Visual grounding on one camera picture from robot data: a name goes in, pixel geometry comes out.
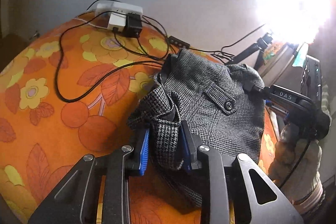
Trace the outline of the right hand in white glove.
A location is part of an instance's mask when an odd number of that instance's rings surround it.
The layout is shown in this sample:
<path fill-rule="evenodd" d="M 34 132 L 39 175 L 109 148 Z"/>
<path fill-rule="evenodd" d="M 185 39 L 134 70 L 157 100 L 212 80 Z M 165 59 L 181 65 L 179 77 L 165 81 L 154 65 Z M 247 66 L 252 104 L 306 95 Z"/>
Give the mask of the right hand in white glove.
<path fill-rule="evenodd" d="M 275 158 L 268 170 L 269 178 L 299 214 L 316 209 L 323 196 L 319 174 L 322 148 L 318 141 L 303 139 L 299 136 L 299 127 L 288 123 L 275 149 Z"/>

